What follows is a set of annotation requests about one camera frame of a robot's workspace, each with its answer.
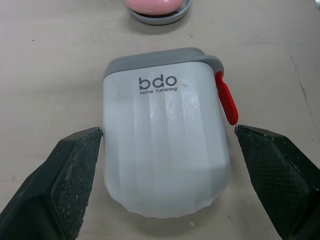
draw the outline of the pink object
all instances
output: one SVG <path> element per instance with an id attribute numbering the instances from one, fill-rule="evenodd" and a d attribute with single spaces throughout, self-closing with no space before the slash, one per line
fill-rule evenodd
<path id="1" fill-rule="evenodd" d="M 177 11 L 184 0 L 126 0 L 133 11 L 146 15 L 166 15 Z"/>

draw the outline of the red tab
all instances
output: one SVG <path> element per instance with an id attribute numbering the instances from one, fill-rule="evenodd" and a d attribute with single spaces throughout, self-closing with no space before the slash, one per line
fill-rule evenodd
<path id="1" fill-rule="evenodd" d="M 215 83 L 216 88 L 218 89 L 219 99 L 228 122 L 231 125 L 236 125 L 239 119 L 238 110 L 227 84 L 224 83 L 222 75 L 222 71 L 217 72 L 215 75 Z"/>

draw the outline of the tabletop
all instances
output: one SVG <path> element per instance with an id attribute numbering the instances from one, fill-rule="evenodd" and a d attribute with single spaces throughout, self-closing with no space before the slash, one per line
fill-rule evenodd
<path id="1" fill-rule="evenodd" d="M 196 47 L 221 59 L 239 123 L 290 138 L 320 167 L 320 11 L 315 0 L 194 0 L 171 25 L 134 19 L 121 0 L 0 0 L 0 211 L 57 142 L 101 126 L 114 58 Z M 100 149 L 80 240 L 280 240 L 227 124 L 231 179 L 181 218 L 145 218 L 114 201 Z"/>

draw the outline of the white plastic container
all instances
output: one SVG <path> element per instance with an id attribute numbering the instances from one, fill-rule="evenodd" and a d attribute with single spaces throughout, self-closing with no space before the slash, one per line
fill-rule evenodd
<path id="1" fill-rule="evenodd" d="M 145 217 L 209 206 L 230 160 L 215 75 L 196 48 L 115 59 L 103 80 L 104 180 L 111 197 Z"/>

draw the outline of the gray lid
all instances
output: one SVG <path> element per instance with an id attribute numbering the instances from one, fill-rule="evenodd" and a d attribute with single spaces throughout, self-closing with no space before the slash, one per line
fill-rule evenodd
<path id="1" fill-rule="evenodd" d="M 212 67 L 214 74 L 224 73 L 224 66 L 215 56 L 205 55 L 194 47 L 178 48 L 167 51 L 157 51 L 132 56 L 122 56 L 112 60 L 103 74 L 105 79 L 110 74 L 134 69 L 144 69 L 163 65 L 201 62 Z"/>
<path id="2" fill-rule="evenodd" d="M 180 6 L 180 8 L 168 15 L 164 15 L 164 16 L 152 16 L 152 15 L 144 15 L 144 14 L 140 14 L 138 12 L 135 11 L 131 11 L 131 13 L 133 14 L 133 16 L 135 16 L 138 20 L 140 20 L 141 22 L 145 23 L 145 24 L 150 24 L 150 25 L 167 25 L 167 24 L 172 24 L 174 22 L 179 21 L 180 19 L 182 19 L 187 12 L 189 11 L 189 8 L 191 6 L 191 2 L 192 0 L 184 0 L 182 5 Z"/>

